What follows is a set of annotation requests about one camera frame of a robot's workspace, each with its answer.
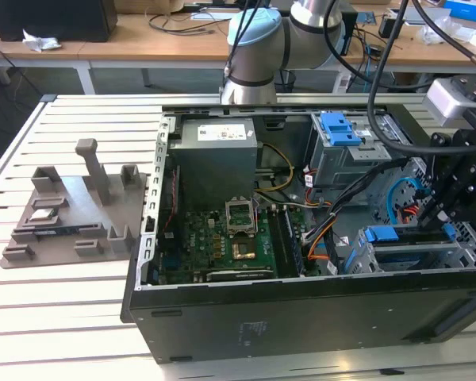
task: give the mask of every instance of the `metal rail table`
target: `metal rail table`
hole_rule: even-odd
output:
[[[384,94],[404,103],[427,129],[438,129],[418,94]],[[363,95],[293,94],[281,102],[364,103]],[[0,159],[0,259],[27,203],[36,166],[85,175],[76,141],[98,140],[107,173],[135,163],[150,171],[161,105],[217,103],[215,95],[59,96],[40,103]],[[365,348],[294,356],[168,364],[152,359],[135,325],[119,319],[127,261],[3,270],[0,268],[0,380],[177,379],[476,380],[476,323],[442,344]],[[321,317],[321,329],[324,317]]]

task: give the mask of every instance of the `power supply label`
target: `power supply label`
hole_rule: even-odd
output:
[[[198,140],[247,140],[247,134],[245,125],[200,125]]]

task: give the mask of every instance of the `small component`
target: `small component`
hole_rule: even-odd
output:
[[[55,214],[55,209],[49,208],[49,209],[38,209],[35,212],[33,212],[32,216],[30,217],[29,221],[34,222],[34,221],[47,221],[53,217]]]
[[[234,260],[253,260],[255,259],[255,239],[235,236],[231,240],[231,251]]]

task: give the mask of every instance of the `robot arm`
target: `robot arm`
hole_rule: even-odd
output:
[[[289,17],[277,10],[259,8],[228,62],[228,78],[221,92],[222,104],[274,104],[274,74],[279,69],[316,68],[331,52],[324,41],[323,20],[328,0],[298,0]],[[245,11],[244,24],[253,10]],[[229,24],[228,43],[234,44],[242,14]],[[334,6],[328,19],[333,44],[340,39],[342,14]]]

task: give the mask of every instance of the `desk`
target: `desk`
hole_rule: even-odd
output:
[[[395,7],[398,0],[388,5]],[[378,22],[387,6],[355,6],[357,10],[373,11]],[[207,21],[172,22],[172,28],[194,26]],[[32,52],[21,42],[1,42],[0,49],[18,67],[70,67],[81,80],[85,94],[95,94],[92,69],[99,67],[143,69],[145,84],[150,83],[149,68],[222,69],[228,57],[225,36],[215,26],[214,34],[199,37],[178,37],[148,27],[141,14],[119,15],[117,28],[106,43],[63,42],[61,49],[49,52]],[[221,28],[227,31],[226,23]],[[365,29],[377,33],[378,25],[367,25]],[[401,35],[393,48],[387,71],[417,73],[476,73],[476,67],[448,44],[423,45],[414,38],[419,27],[402,28]],[[355,67],[363,57],[361,44],[353,39],[345,59]],[[0,67],[9,64],[0,56]],[[347,86],[348,71],[336,60],[328,62],[319,70],[338,71],[334,92],[343,92]]]
[[[428,134],[437,124],[422,94],[379,94],[402,103]],[[364,105],[365,94],[287,94],[316,104]],[[72,95],[40,103],[0,159],[0,259],[33,185],[36,166],[87,175],[74,153],[79,138],[98,140],[109,174],[122,164],[149,173],[161,105],[217,104],[216,95]],[[399,381],[476,380],[476,323],[442,344],[368,348],[255,359],[168,364],[152,359],[135,325],[120,322],[127,261],[3,270],[0,268],[0,381],[12,379],[152,381],[185,379],[376,380],[397,368]]]

